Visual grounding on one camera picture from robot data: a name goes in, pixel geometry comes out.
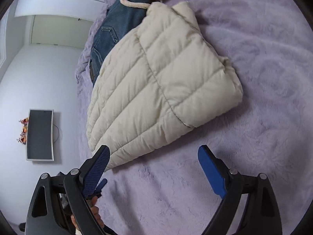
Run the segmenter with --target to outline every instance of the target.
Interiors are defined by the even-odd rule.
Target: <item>human hand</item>
[[[91,199],[91,205],[92,205],[93,207],[91,207],[90,209],[91,209],[91,212],[93,213],[95,219],[98,221],[98,224],[99,224],[102,228],[104,228],[104,222],[101,220],[101,216],[99,215],[99,208],[95,206],[95,204],[97,203],[97,200],[98,200],[98,197],[97,197],[97,196],[95,196],[95,197],[93,197],[93,198]],[[79,230],[78,225],[77,225],[76,220],[75,220],[75,218],[74,218],[73,215],[71,215],[71,220],[72,220],[72,223],[73,223],[73,225],[75,226],[75,228],[76,228],[77,230]]]

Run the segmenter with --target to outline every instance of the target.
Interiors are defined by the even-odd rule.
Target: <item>blue jeans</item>
[[[130,2],[152,3],[154,0],[128,0]],[[147,10],[124,6],[120,0],[107,10],[106,18],[94,36],[94,43],[90,53],[90,78],[94,86],[100,72],[103,60],[131,29],[137,27]]]

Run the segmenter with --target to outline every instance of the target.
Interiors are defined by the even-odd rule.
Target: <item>wall-mounted television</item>
[[[54,161],[53,110],[30,110],[26,135],[28,161]]]

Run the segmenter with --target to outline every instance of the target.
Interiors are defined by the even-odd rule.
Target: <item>purple blanket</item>
[[[220,203],[197,160],[199,146],[207,144],[242,174],[268,175],[283,232],[290,234],[313,198],[313,32],[293,0],[188,1],[204,38],[233,63],[243,102],[172,144],[106,172],[101,217],[118,234],[201,234]],[[90,157],[90,46],[113,2],[106,0],[76,71],[83,161]],[[229,234],[238,222],[236,217]]]

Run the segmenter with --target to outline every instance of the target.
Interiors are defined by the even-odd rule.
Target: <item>silver bolt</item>
[[[48,173],[44,173],[41,175],[41,179],[46,179],[48,177]]]
[[[238,171],[235,169],[235,168],[231,168],[229,170],[229,172],[232,174],[232,175],[236,175],[238,173]]]
[[[267,179],[267,175],[265,175],[264,173],[261,173],[261,174],[260,174],[260,178],[263,179],[263,180],[265,180],[265,179]]]
[[[78,174],[79,170],[78,169],[72,169],[71,170],[71,175],[76,175]]]

